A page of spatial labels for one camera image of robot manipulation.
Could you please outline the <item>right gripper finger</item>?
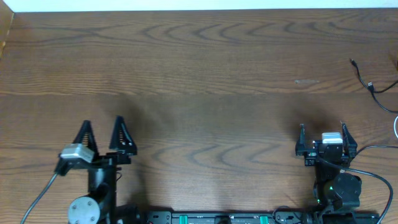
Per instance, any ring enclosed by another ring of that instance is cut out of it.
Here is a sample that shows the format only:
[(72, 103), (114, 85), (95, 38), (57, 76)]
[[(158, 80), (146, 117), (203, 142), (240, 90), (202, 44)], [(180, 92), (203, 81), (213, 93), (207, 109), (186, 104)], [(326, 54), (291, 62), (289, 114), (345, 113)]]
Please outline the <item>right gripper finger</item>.
[(356, 154), (358, 143), (354, 140), (354, 137), (349, 133), (348, 127), (345, 123), (341, 124), (343, 134), (343, 149), (346, 154)]
[(301, 124), (299, 138), (295, 145), (295, 152), (305, 152), (306, 148), (307, 147), (306, 147), (306, 140), (305, 140), (305, 126), (304, 126), (304, 124)]

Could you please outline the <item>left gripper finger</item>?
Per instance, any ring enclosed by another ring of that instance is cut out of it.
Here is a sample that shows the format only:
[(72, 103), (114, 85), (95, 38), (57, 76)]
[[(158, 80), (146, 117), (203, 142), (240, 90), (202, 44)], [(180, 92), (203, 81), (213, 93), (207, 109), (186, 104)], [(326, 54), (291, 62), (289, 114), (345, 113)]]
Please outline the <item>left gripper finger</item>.
[(84, 120), (78, 134), (73, 140), (73, 144), (83, 144), (88, 149), (93, 151), (96, 156), (99, 155), (94, 132), (91, 127), (91, 121)]
[(122, 116), (116, 117), (111, 140), (109, 143), (109, 149), (117, 151), (121, 154), (137, 154), (137, 146), (133, 138), (129, 134), (127, 126), (124, 122), (124, 118)]

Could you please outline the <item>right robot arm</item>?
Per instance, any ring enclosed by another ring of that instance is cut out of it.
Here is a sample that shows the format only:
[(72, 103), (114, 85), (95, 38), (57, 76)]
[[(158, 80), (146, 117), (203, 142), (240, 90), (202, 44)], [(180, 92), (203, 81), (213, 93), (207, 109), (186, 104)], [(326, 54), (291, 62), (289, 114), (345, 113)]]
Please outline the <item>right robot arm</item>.
[(358, 144), (345, 123), (341, 128), (341, 132), (323, 133), (310, 147), (305, 138), (305, 126), (301, 124), (295, 145), (295, 154), (304, 158), (304, 165), (315, 168), (315, 198), (321, 207), (329, 207), (333, 212), (360, 206), (361, 179), (342, 171), (356, 157)]

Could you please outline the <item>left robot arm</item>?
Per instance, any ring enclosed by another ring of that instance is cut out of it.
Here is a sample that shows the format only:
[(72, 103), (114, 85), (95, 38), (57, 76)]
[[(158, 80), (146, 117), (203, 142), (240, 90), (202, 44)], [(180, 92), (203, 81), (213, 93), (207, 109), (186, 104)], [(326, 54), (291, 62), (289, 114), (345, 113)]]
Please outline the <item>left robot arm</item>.
[(73, 140), (58, 155), (57, 175), (72, 169), (88, 171), (88, 194), (76, 198), (68, 209), (68, 223), (139, 223), (141, 216), (133, 204), (116, 205), (117, 182), (122, 165), (131, 164), (137, 146), (124, 118), (117, 116), (109, 144), (111, 152), (101, 155), (91, 122), (85, 120)]

